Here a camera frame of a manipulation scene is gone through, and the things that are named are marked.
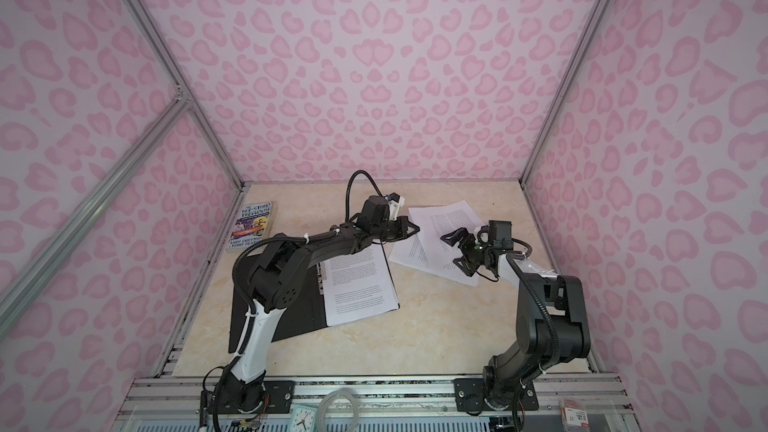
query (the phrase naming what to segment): table surface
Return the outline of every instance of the table surface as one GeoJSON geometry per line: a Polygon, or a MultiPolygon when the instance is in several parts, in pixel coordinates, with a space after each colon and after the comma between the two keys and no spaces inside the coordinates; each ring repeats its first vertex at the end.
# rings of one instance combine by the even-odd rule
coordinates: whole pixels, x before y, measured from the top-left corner
{"type": "MultiPolygon", "coordinates": [[[[485,222],[510,220],[512,235],[533,247],[531,259],[550,267],[517,182],[388,182],[380,189],[405,197],[406,206],[466,200],[485,222]]],[[[271,235],[315,234],[343,219],[345,190],[346,184],[254,185],[244,203],[272,201],[271,235]]],[[[358,178],[352,188],[351,214],[372,193],[370,184],[358,178]]],[[[385,245],[387,255],[391,250],[392,244],[385,245]]],[[[201,377],[229,362],[230,274],[239,253],[222,253],[184,342],[175,377],[201,377]]],[[[267,374],[479,374],[491,356],[514,342],[516,287],[485,280],[471,287],[394,262],[389,267],[399,310],[275,342],[268,353],[267,374]]],[[[586,360],[577,359],[558,364],[551,372],[589,370],[586,360]]]]}

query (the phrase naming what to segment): stack of papers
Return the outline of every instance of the stack of papers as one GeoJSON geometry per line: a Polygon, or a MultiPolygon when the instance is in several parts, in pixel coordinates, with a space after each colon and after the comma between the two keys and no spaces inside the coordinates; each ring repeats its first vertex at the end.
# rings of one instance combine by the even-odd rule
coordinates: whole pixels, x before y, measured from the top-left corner
{"type": "Polygon", "coordinates": [[[477,287],[478,276],[467,277],[453,263],[453,259],[461,257],[462,253],[440,240],[441,235],[457,228],[466,227],[474,232],[485,225],[469,204],[462,200],[450,206],[410,208],[408,215],[421,230],[407,240],[396,242],[389,260],[477,287]]]}
{"type": "Polygon", "coordinates": [[[326,260],[320,273],[329,327],[400,308],[381,245],[326,260]]]}

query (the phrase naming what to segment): clock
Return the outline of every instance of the clock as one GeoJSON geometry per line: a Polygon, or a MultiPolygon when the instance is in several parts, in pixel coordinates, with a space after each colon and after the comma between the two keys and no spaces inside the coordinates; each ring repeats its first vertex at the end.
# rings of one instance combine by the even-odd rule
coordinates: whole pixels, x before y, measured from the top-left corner
{"type": "Polygon", "coordinates": [[[313,432],[315,429],[316,408],[294,404],[290,413],[288,432],[313,432]]]}

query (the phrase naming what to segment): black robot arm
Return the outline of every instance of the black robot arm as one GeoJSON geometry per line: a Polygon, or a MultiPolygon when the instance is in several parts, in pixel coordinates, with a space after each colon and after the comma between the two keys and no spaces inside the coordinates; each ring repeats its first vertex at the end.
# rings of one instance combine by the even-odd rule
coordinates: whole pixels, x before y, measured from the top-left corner
{"type": "Polygon", "coordinates": [[[569,275],[543,277],[523,272],[518,261],[528,258],[532,248],[512,237],[510,222],[492,220],[480,229],[477,237],[460,228],[441,238],[461,250],[462,256],[454,263],[466,275],[478,273],[482,265],[498,280],[500,261],[506,260],[520,281],[517,341],[503,354],[493,356],[484,367],[480,394],[465,393],[457,399],[462,400],[459,407],[472,415],[484,410],[511,410],[512,426],[520,430],[518,406],[534,395],[533,379],[552,365],[589,354],[589,326],[581,281],[569,275]],[[516,245],[524,250],[517,250],[516,245]],[[550,314],[547,306],[564,313],[550,314]]]}
{"type": "Polygon", "coordinates": [[[243,322],[230,328],[235,356],[224,368],[213,398],[214,428],[218,413],[258,413],[266,407],[263,381],[266,352],[285,309],[298,298],[315,264],[356,254],[374,240],[396,242],[419,230],[407,216],[397,216],[404,200],[397,194],[370,196],[360,213],[328,232],[304,237],[276,234],[243,251],[232,269],[235,293],[247,303],[243,322]],[[246,257],[258,247],[261,254],[246,257]]]}

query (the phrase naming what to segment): white arm segment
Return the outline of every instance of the white arm segment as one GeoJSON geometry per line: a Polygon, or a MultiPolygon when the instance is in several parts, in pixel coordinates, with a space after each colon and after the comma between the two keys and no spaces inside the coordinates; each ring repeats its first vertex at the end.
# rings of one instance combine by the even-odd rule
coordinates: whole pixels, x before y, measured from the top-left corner
{"type": "Polygon", "coordinates": [[[285,311],[284,308],[274,308],[272,312],[267,314],[264,312],[262,304],[257,301],[254,301],[254,303],[256,304],[256,316],[252,317],[250,312],[246,312],[243,335],[245,335],[245,330],[248,328],[248,322],[255,319],[254,330],[250,333],[243,356],[240,357],[240,360],[232,368],[232,374],[246,384],[258,379],[266,370],[266,352],[269,350],[272,337],[274,337],[275,330],[277,330],[277,323],[285,311]]]}

